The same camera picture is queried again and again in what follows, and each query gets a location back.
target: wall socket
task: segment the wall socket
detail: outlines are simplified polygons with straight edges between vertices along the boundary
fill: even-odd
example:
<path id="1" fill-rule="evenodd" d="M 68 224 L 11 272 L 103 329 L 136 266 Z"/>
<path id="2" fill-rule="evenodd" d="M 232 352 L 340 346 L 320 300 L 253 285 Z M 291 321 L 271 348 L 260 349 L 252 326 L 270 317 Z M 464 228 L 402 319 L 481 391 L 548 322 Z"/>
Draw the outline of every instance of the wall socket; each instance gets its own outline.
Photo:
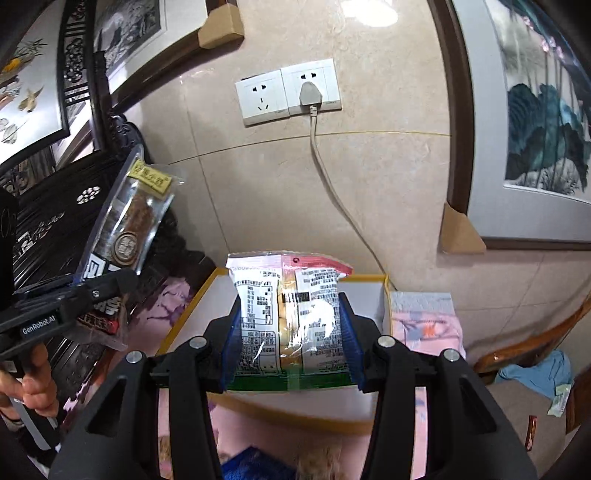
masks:
<path id="1" fill-rule="evenodd" d="M 339 84 L 336 79 L 335 63 L 333 59 L 300 63 L 281 69 L 287 106 L 290 115 L 309 113 L 309 107 L 300 105 L 300 90 L 304 82 L 312 82 L 322 93 L 320 111 L 341 110 Z"/>
<path id="2" fill-rule="evenodd" d="M 246 126 L 290 116 L 280 70 L 236 82 L 236 91 Z"/>

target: human hand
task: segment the human hand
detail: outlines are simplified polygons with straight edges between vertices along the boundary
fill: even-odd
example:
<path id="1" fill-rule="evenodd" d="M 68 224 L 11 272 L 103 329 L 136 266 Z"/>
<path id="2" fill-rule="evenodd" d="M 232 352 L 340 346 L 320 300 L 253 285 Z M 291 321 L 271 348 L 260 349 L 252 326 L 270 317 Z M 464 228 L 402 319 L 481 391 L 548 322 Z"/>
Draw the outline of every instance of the human hand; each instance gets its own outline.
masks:
<path id="1" fill-rule="evenodd" d="M 25 374 L 22 384 L 11 374 L 0 370 L 0 412 L 11 420 L 18 420 L 18 413 L 8 397 L 21 400 L 28 408 L 43 417 L 55 417 L 59 404 L 57 386 L 51 378 L 45 345 L 40 344 L 31 351 L 33 371 Z"/>

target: white cable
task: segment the white cable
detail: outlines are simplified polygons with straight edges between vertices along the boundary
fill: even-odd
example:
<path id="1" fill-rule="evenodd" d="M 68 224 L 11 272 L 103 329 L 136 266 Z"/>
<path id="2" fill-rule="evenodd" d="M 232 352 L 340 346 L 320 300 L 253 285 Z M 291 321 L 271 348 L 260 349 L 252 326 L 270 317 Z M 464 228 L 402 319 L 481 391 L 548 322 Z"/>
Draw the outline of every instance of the white cable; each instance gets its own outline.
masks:
<path id="1" fill-rule="evenodd" d="M 318 173 L 320 175 L 320 179 L 322 180 L 324 188 L 326 189 L 326 192 L 328 193 L 330 200 L 332 201 L 334 206 L 337 208 L 337 210 L 339 210 L 341 212 L 341 214 L 343 215 L 343 217 L 345 217 L 345 219 L 347 220 L 347 222 L 349 223 L 351 228 L 353 228 L 353 230 L 355 231 L 355 233 L 357 234 L 359 239 L 367 247 L 367 249 L 369 250 L 369 253 L 371 253 L 372 257 L 374 258 L 375 262 L 378 264 L 378 267 L 381 270 L 381 272 L 383 273 L 383 275 L 388 276 L 388 279 L 389 279 L 389 282 L 390 282 L 390 285 L 392 286 L 392 288 L 397 291 L 398 289 L 396 288 L 396 285 L 392 281 L 392 278 L 390 278 L 390 276 L 386 272 L 386 269 L 382 265 L 382 262 L 380 262 L 374 249 L 371 247 L 369 242 L 365 239 L 365 237 L 361 231 L 361 227 L 357 224 L 357 222 L 355 221 L 353 216 L 349 213 L 349 211 L 347 210 L 347 207 L 345 207 L 345 205 L 341 201 L 339 195 L 336 193 L 335 187 L 332 185 L 332 182 L 330 181 L 329 174 L 326 171 L 326 167 L 324 166 L 324 162 L 322 162 L 322 156 L 320 155 L 320 151 L 318 150 L 318 144 L 316 143 L 317 118 L 318 118 L 318 107 L 316 105 L 311 105 L 311 107 L 310 107 L 310 144 L 312 146 L 312 153 L 313 153 L 312 158 L 314 160 L 314 164 L 316 165 L 316 169 L 318 170 Z"/>

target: small packet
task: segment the small packet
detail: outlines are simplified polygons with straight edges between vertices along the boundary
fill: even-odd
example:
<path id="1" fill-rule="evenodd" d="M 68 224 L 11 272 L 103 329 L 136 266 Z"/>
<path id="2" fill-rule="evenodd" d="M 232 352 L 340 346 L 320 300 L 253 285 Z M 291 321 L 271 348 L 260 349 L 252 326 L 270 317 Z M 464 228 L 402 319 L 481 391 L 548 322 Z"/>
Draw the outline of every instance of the small packet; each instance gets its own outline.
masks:
<path id="1" fill-rule="evenodd" d="M 228 256 L 242 312 L 242 354 L 229 390 L 351 385 L 340 332 L 337 282 L 352 268 L 295 252 Z"/>
<path id="2" fill-rule="evenodd" d="M 556 387 L 556 396 L 552 400 L 552 405 L 548 410 L 548 415 L 560 418 L 566 410 L 566 403 L 569 400 L 570 389 L 572 385 L 564 384 Z"/>
<path id="3" fill-rule="evenodd" d="M 173 170 L 171 166 L 146 165 L 141 145 L 132 150 L 90 234 L 77 275 L 95 278 L 125 267 L 140 274 L 158 225 L 177 186 L 183 183 Z M 68 337 L 124 350 L 125 300 L 115 297 L 95 304 L 92 311 L 78 318 L 79 324 Z"/>

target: round seal sticker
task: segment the round seal sticker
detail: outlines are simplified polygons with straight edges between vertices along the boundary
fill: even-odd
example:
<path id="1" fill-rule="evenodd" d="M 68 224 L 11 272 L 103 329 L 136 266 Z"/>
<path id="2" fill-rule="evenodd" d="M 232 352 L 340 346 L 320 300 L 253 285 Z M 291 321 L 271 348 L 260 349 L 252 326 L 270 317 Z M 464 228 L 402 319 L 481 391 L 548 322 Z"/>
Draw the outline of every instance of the round seal sticker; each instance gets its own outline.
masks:
<path id="1" fill-rule="evenodd" d="M 117 263 L 131 265 L 138 252 L 138 238 L 135 233 L 123 232 L 113 244 L 113 255 Z"/>

